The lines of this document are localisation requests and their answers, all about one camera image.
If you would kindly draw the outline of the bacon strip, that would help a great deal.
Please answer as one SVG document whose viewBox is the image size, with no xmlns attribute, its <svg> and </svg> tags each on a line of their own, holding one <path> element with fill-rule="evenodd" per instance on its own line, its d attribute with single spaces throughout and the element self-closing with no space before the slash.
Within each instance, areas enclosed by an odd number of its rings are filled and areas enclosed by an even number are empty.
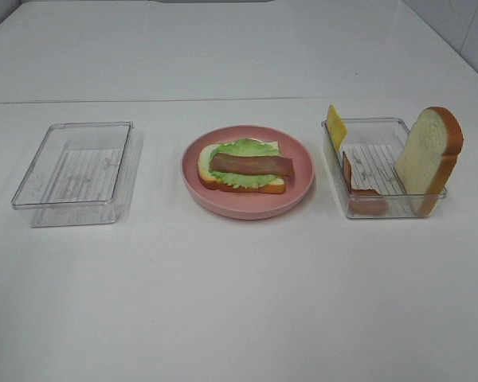
<svg viewBox="0 0 478 382">
<path fill-rule="evenodd" d="M 210 161 L 214 171 L 243 175 L 275 174 L 285 177 L 294 175 L 293 162 L 281 156 L 237 156 L 218 153 Z"/>
<path fill-rule="evenodd" d="M 375 189 L 355 189 L 352 186 L 352 167 L 345 152 L 342 152 L 343 176 L 350 194 L 349 209 L 359 215 L 379 216 L 387 212 L 389 205 L 386 199 Z"/>
</svg>

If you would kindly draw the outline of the pink round plate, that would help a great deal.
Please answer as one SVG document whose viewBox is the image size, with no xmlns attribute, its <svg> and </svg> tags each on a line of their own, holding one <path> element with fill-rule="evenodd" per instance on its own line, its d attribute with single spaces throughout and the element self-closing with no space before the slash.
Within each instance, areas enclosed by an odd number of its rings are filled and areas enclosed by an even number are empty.
<svg viewBox="0 0 478 382">
<path fill-rule="evenodd" d="M 207 189 L 200 181 L 197 160 L 209 144 L 233 142 L 239 138 L 277 141 L 281 153 L 293 160 L 295 176 L 286 182 L 282 194 L 239 193 Z M 270 127 L 237 125 L 223 127 L 194 140 L 182 156 L 182 179 L 190 195 L 201 206 L 217 214 L 242 220 L 265 219 L 295 207 L 308 194 L 315 166 L 307 148 L 296 138 Z"/>
</svg>

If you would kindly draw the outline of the yellow cheese slice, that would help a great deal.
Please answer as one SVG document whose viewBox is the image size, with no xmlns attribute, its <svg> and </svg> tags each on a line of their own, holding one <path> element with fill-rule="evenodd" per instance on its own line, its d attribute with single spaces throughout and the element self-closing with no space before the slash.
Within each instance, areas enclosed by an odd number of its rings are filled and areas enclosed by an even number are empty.
<svg viewBox="0 0 478 382">
<path fill-rule="evenodd" d="M 338 154 L 340 152 L 340 147 L 343 143 L 343 140 L 347 136 L 347 126 L 340 117 L 339 113 L 336 111 L 333 104 L 330 104 L 327 110 L 326 124 L 331 141 L 334 145 L 336 153 Z"/>
</svg>

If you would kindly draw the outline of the clear right plastic tray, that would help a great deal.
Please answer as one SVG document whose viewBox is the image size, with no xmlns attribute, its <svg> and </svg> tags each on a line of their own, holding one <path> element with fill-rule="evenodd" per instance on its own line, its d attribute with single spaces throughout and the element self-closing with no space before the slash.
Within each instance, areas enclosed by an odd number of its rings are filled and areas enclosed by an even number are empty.
<svg viewBox="0 0 478 382">
<path fill-rule="evenodd" d="M 324 154 L 339 195 L 345 216 L 349 219 L 397 219 L 419 218 L 412 210 L 411 201 L 416 197 L 408 194 L 395 171 L 394 165 L 403 151 L 409 129 L 399 118 L 345 119 L 347 136 L 337 154 L 322 121 Z M 348 201 L 350 194 L 343 176 L 342 152 L 352 167 L 352 186 L 355 189 L 375 189 L 387 201 L 389 209 L 379 216 L 364 216 L 352 212 Z M 437 203 L 445 199 L 447 190 L 437 196 Z"/>
</svg>

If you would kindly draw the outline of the clear plastic tray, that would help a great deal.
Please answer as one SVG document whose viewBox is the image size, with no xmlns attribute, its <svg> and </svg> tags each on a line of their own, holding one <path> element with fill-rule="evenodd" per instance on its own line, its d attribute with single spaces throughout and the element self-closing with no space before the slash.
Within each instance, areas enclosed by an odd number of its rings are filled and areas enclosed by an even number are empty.
<svg viewBox="0 0 478 382">
<path fill-rule="evenodd" d="M 54 124 L 11 205 L 33 228 L 115 223 L 131 205 L 141 148 L 131 122 Z"/>
<path fill-rule="evenodd" d="M 394 165 L 403 151 L 409 129 L 399 118 L 345 119 L 347 136 L 337 154 L 322 121 L 324 154 L 339 195 L 345 216 L 349 219 L 397 219 L 419 218 L 412 210 L 411 201 L 416 197 L 408 194 L 395 171 Z M 389 209 L 379 216 L 364 216 L 352 212 L 348 201 L 350 194 L 343 176 L 342 152 L 352 167 L 352 186 L 355 189 L 375 189 L 387 201 Z M 437 203 L 445 199 L 447 190 L 437 196 Z"/>
</svg>

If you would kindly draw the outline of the clear left plastic tray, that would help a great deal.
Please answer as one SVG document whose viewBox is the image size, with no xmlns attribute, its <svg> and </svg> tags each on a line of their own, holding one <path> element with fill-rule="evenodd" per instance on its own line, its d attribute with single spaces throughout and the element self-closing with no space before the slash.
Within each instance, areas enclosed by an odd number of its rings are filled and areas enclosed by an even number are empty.
<svg viewBox="0 0 478 382">
<path fill-rule="evenodd" d="M 115 223 L 131 205 L 141 148 L 131 122 L 54 124 L 11 205 L 33 228 Z"/>
</svg>

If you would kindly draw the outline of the upright bread slice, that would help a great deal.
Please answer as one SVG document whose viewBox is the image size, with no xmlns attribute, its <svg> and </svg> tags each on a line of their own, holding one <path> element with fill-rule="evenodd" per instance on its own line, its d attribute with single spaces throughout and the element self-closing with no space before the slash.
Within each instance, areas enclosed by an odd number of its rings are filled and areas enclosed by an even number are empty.
<svg viewBox="0 0 478 382">
<path fill-rule="evenodd" d="M 418 116 L 394 165 L 405 191 L 416 197 L 411 201 L 416 215 L 433 212 L 463 142 L 460 124 L 447 108 L 427 107 Z"/>
</svg>

